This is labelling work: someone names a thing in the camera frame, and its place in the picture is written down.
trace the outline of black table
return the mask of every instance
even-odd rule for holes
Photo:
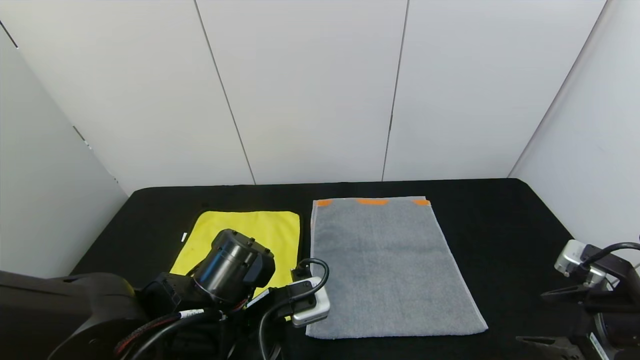
[[[317,340],[287,329],[289,359],[535,359],[517,335],[566,336],[577,306],[551,306],[544,291],[570,286],[553,264],[571,235],[516,179],[147,188],[134,192],[73,274],[111,272],[142,287],[169,271],[205,210],[287,210],[301,216],[309,255],[312,200],[424,195],[489,329],[472,336]]]

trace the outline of cable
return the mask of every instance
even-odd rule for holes
[[[160,325],[164,325],[166,323],[174,322],[180,319],[180,313],[168,314],[157,319],[152,320],[151,322],[138,327],[136,330],[132,331],[126,338],[122,339],[116,347],[113,349],[113,355],[118,357],[122,352],[136,339],[140,336],[149,332],[149,330],[156,328]]]
[[[129,358],[129,360],[139,359],[142,356],[142,354],[152,345],[157,343],[159,340],[161,340],[165,336],[173,334],[174,332],[182,329],[185,326],[189,326],[206,319],[214,318],[215,316],[218,317],[216,320],[220,319],[220,313],[218,311],[212,311],[210,309],[203,309],[203,310],[204,311],[202,313],[181,318],[180,320],[177,320],[176,322],[171,323],[170,325],[166,326],[162,330],[155,333],[147,341],[142,343],[140,348],[133,354],[133,356],[131,356],[131,358]]]
[[[298,263],[298,267],[300,267],[300,265],[304,265],[304,264],[318,264],[320,266],[322,266],[324,268],[324,274],[322,275],[322,279],[320,280],[320,282],[318,283],[318,285],[314,286],[311,290],[308,290],[302,294],[298,294],[295,296],[292,296],[289,299],[289,302],[296,302],[302,299],[305,299],[313,294],[315,294],[318,290],[320,290],[324,284],[326,284],[326,281],[329,279],[329,265],[327,265],[324,261],[320,260],[320,259],[316,259],[316,258],[308,258],[308,259],[303,259],[302,261],[300,261]]]
[[[605,256],[609,255],[610,253],[616,250],[622,250],[622,249],[640,250],[640,243],[625,242],[625,243],[617,243],[617,244],[609,245],[606,248],[588,257],[587,260],[585,260],[582,264],[580,264],[580,267],[588,271],[589,267],[596,261],[601,260],[602,258],[604,258]]]
[[[264,327],[267,323],[267,319],[274,311],[280,309],[281,307],[287,305],[289,300],[283,300],[274,306],[271,306],[265,313],[262,315],[260,319],[260,325],[258,325],[258,345],[260,346],[260,354],[262,355],[262,360],[269,360],[269,352],[267,351],[266,341],[264,339]]]
[[[305,265],[305,264],[318,264],[318,265],[322,266],[324,268],[324,274],[322,276],[322,279],[311,290],[308,290],[308,291],[305,291],[304,293],[292,296],[292,297],[288,298],[287,300],[280,301],[279,303],[275,304],[274,306],[271,306],[264,313],[264,315],[262,315],[262,318],[260,319],[260,324],[258,325],[258,345],[260,347],[260,354],[262,355],[262,360],[269,360],[269,352],[267,351],[267,345],[266,345],[266,341],[264,339],[264,328],[266,326],[267,319],[275,311],[277,311],[281,307],[283,307],[283,306],[285,306],[287,304],[291,304],[293,302],[305,299],[305,298],[307,298],[309,296],[312,296],[318,290],[320,290],[326,284],[326,281],[329,279],[329,265],[327,265],[324,261],[322,261],[320,259],[316,259],[316,258],[303,259],[302,261],[300,261],[298,263],[298,268],[301,265]]]
[[[634,270],[638,270],[638,268],[640,268],[640,263],[638,263],[638,265],[634,266]],[[615,278],[612,282],[610,282],[609,284],[611,286],[614,286],[615,284],[618,284],[620,282],[619,278]]]

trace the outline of small white tag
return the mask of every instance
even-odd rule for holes
[[[609,356],[607,356],[607,353],[604,352],[604,349],[602,348],[602,345],[598,341],[598,338],[596,338],[596,336],[593,333],[589,335],[589,340],[591,340],[593,347],[596,348],[596,351],[598,352],[598,355],[600,355],[602,360],[609,360]]]
[[[180,318],[184,319],[184,318],[188,318],[189,316],[193,316],[196,314],[202,314],[204,313],[204,309],[191,309],[191,310],[182,310],[180,311]]]
[[[251,301],[249,301],[249,304],[247,304],[247,308],[249,308],[251,305],[255,304],[256,302],[258,302],[258,300],[262,299],[263,297],[267,296],[267,294],[269,293],[269,289],[264,290],[263,292],[260,293],[260,295],[254,297]]]

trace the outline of white corner wall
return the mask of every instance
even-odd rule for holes
[[[506,177],[603,5],[410,1],[384,180]]]
[[[0,269],[68,275],[126,199],[0,29]]]
[[[253,184],[193,1],[0,1],[0,13],[125,192]]]
[[[609,1],[512,173],[573,236],[604,247],[640,235],[640,1]],[[618,252],[634,264],[640,252]]]

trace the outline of white wall panel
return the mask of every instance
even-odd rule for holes
[[[603,5],[410,1],[384,180],[506,177]]]
[[[406,1],[198,1],[257,183],[379,181]]]
[[[0,269],[67,276],[126,200],[0,29]]]
[[[640,2],[611,1],[516,166],[571,234],[605,247],[640,235]],[[640,263],[640,252],[616,255]]]
[[[127,193],[253,183],[192,1],[3,1],[0,13]]]

